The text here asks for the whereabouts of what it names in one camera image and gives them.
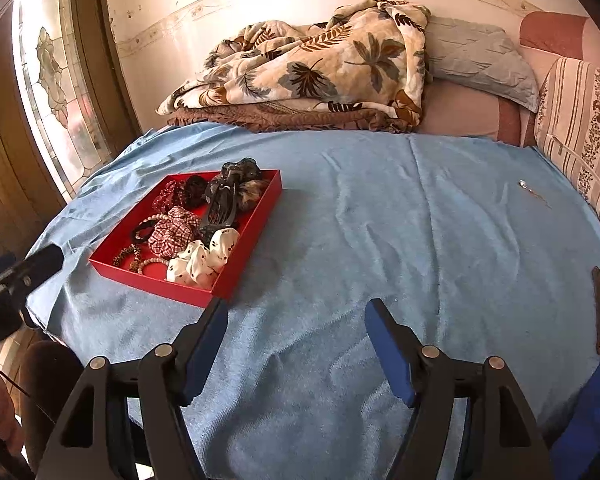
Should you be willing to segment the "leopard print scrunchie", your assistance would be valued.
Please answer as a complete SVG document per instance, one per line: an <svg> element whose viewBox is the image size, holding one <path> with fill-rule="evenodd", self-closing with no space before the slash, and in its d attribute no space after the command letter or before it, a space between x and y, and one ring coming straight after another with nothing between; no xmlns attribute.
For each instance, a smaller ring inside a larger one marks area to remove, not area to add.
<svg viewBox="0 0 600 480"><path fill-rule="evenodd" d="M142 261L142 250L137 244L131 244L120 250L120 252L112 260L112 265L116 268L122 268L127 262L129 263L128 269L131 272L136 272Z"/></svg>

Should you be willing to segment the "red checked scrunchie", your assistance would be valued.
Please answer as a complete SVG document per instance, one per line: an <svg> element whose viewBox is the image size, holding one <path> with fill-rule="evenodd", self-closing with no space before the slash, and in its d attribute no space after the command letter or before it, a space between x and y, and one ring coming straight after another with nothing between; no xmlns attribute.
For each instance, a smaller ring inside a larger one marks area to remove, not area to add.
<svg viewBox="0 0 600 480"><path fill-rule="evenodd" d="M172 259L199 237L200 218L182 206L174 206L166 214L155 214L154 219L157 223L147 245L156 257Z"/></svg>

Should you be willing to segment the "white dotted scrunchie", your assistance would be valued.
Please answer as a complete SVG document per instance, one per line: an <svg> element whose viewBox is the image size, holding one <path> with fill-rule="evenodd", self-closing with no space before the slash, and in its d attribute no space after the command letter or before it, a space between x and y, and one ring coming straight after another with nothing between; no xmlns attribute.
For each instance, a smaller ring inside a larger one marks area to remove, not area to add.
<svg viewBox="0 0 600 480"><path fill-rule="evenodd" d="M226 228L216 232L209 246L194 240L172 258L166 266L166 280L171 283L212 289L224 266L230 260L239 240L239 232Z"/></svg>

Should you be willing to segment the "black scrunchie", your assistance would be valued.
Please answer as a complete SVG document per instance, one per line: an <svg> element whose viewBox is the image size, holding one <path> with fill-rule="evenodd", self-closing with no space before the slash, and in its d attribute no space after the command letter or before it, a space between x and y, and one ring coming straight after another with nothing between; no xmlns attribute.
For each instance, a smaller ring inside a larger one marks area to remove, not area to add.
<svg viewBox="0 0 600 480"><path fill-rule="evenodd" d="M193 174L183 184L185 205L189 208L197 208L206 202L206 191L208 181L199 174Z"/></svg>

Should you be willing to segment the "black hair claw clip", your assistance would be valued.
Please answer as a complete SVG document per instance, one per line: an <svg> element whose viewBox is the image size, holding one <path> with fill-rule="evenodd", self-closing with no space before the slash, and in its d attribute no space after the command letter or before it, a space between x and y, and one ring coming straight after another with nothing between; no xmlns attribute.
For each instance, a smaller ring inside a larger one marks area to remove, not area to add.
<svg viewBox="0 0 600 480"><path fill-rule="evenodd" d="M210 245L216 232L233 226L238 211L237 192L238 184L233 180L216 176L209 182L204 194L209 203L198 228L204 246Z"/></svg>

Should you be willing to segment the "red tray box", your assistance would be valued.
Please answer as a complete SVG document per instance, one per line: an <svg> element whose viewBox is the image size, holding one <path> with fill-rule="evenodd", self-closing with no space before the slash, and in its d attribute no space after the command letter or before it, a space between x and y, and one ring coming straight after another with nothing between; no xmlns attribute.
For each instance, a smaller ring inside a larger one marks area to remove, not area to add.
<svg viewBox="0 0 600 480"><path fill-rule="evenodd" d="M92 267L103 278L195 307L207 307L214 298L230 299L268 217L283 193L282 174L278 169L265 169L262 174L268 180L268 187L253 210L240 212L236 216L234 227L239 232L237 243L211 288L171 283L166 280L166 266L160 263L149 263L142 273L133 272L129 269L132 255L125 256L117 266L114 264L114 258L132 244L133 229L155 212L152 202L159 192L169 182L184 181L191 174L168 174L145 193L92 253Z"/></svg>

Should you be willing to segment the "dark red scrunchie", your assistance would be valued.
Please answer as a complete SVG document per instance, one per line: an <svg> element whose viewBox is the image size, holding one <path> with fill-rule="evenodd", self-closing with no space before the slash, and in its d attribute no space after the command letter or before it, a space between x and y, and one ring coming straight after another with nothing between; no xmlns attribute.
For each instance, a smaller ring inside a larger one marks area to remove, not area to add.
<svg viewBox="0 0 600 480"><path fill-rule="evenodd" d="M152 201L151 207L158 214L167 214L173 207L185 207L188 197L183 181L171 180Z"/></svg>

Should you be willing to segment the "stained glass window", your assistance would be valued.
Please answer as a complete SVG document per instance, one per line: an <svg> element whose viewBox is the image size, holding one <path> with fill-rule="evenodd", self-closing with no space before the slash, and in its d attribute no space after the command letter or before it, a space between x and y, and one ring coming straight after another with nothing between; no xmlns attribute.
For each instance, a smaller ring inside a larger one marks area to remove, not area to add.
<svg viewBox="0 0 600 480"><path fill-rule="evenodd" d="M111 160L79 59L70 0L14 0L12 56L35 146L69 203Z"/></svg>

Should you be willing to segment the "silver hair pin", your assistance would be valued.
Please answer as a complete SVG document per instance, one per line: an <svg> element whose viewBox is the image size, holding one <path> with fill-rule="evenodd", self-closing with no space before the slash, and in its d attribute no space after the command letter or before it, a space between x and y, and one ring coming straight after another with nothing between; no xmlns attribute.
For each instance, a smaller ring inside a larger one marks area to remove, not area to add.
<svg viewBox="0 0 600 480"><path fill-rule="evenodd" d="M528 194L533 196L536 200L539 200L545 207L550 209L550 204L548 203L548 201L540 193L536 192L530 185L528 185L528 183L525 180L520 179L518 181L518 185Z"/></svg>

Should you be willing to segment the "grey brown scrunchie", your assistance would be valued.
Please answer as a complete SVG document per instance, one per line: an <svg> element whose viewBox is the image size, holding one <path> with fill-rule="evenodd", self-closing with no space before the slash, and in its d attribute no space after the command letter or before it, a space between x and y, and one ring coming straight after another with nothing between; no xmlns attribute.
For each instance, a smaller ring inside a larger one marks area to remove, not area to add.
<svg viewBox="0 0 600 480"><path fill-rule="evenodd" d="M208 182L204 190L204 199L208 204L219 185L227 184L230 178L236 178L237 207L243 212L250 211L257 205L270 184L270 180L263 177L257 162L251 157L244 157L239 162L224 162L221 171Z"/></svg>

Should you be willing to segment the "brown fringed blanket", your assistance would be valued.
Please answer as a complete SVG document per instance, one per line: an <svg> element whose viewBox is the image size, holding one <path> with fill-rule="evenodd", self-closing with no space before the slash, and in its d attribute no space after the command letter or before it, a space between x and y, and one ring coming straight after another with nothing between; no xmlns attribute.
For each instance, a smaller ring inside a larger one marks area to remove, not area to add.
<svg viewBox="0 0 600 480"><path fill-rule="evenodd" d="M237 126L253 133L301 130L368 130L408 133L414 127L401 118L391 118L381 110L361 108L346 112L294 110L274 103L183 107L168 117L170 126L187 126L197 122Z"/></svg>

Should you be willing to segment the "striped floral pillow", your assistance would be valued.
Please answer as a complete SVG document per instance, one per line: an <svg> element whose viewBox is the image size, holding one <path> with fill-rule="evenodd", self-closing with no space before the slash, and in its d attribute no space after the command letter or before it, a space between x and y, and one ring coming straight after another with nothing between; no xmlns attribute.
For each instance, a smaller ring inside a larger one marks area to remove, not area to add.
<svg viewBox="0 0 600 480"><path fill-rule="evenodd" d="M599 67L558 58L541 88L534 140L600 219Z"/></svg>

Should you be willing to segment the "pink maroon pillow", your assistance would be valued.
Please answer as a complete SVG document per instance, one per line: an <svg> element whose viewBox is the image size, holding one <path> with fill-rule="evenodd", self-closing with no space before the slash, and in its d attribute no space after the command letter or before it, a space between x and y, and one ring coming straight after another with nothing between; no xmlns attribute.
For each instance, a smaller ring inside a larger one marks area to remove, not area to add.
<svg viewBox="0 0 600 480"><path fill-rule="evenodd" d="M600 30L580 15L532 12L520 22L516 40L536 80L543 82L557 58L568 56L600 68ZM534 115L517 103L454 82L436 79L424 92L417 131L442 136L482 136L525 146L533 140Z"/></svg>

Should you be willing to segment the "grey pillow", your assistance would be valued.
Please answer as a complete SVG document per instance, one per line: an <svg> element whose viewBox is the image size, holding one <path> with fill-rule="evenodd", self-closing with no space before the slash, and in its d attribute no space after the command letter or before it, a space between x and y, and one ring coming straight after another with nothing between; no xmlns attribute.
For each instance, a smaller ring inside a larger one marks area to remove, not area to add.
<svg viewBox="0 0 600 480"><path fill-rule="evenodd" d="M531 113L539 108L534 71L498 26L434 15L426 27L426 53L434 78L508 99Z"/></svg>

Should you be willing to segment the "leaf print blanket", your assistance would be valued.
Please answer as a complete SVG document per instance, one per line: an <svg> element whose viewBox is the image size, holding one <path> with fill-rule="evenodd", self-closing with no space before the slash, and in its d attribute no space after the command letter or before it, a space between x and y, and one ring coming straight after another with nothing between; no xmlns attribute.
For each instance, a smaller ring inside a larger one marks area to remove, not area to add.
<svg viewBox="0 0 600 480"><path fill-rule="evenodd" d="M300 113L377 110L413 129L422 119L430 16L406 0L364 0L340 6L325 23L248 25L217 44L156 112L261 104Z"/></svg>

